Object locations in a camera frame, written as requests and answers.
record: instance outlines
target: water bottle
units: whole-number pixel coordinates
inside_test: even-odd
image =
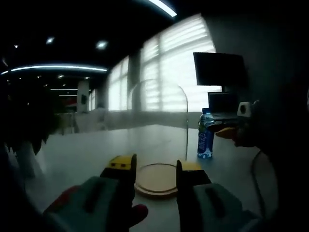
[[[212,157],[214,133],[207,130],[207,127],[213,124],[214,120],[210,116],[208,108],[203,108],[202,111],[203,114],[199,118],[198,122],[197,156],[202,159],[208,159]]]

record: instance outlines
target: white table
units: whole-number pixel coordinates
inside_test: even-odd
[[[250,176],[250,164],[258,149],[234,147],[232,141],[215,137],[213,159],[201,160],[197,158],[197,133],[197,130],[189,129],[187,160],[200,163],[212,182],[223,185],[238,197],[244,209],[258,213]],[[39,159],[45,172],[26,183],[27,193],[43,211],[65,189],[99,175],[117,155],[135,151],[141,163],[182,159],[185,157],[184,134],[184,129],[152,125],[135,130],[50,136]],[[257,176],[270,213],[277,206],[276,180],[265,155],[258,161]],[[149,215],[131,231],[180,231],[175,199],[154,202],[136,195],[136,203],[147,205]]]

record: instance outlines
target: wooden disc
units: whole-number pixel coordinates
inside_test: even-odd
[[[141,167],[136,174],[135,189],[148,197],[174,196],[177,192],[176,167],[162,163]]]

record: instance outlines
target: computer monitor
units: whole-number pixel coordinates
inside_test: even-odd
[[[245,86],[247,74],[242,56],[194,52],[198,86]]]
[[[211,113],[236,113],[238,97],[234,93],[209,92],[208,103]]]

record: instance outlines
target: window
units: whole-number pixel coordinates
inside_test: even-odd
[[[127,110],[127,72],[129,58],[117,64],[109,76],[108,108],[109,111]]]
[[[96,108],[96,90],[94,89],[90,94],[89,94],[89,99],[88,99],[88,110],[92,111]]]
[[[208,107],[208,92],[222,91],[220,86],[197,86],[193,52],[215,52],[206,23],[200,15],[190,17],[144,44],[141,54],[141,80],[157,79],[172,85],[147,83],[143,100],[147,111],[182,111],[177,99],[188,98],[189,112]]]

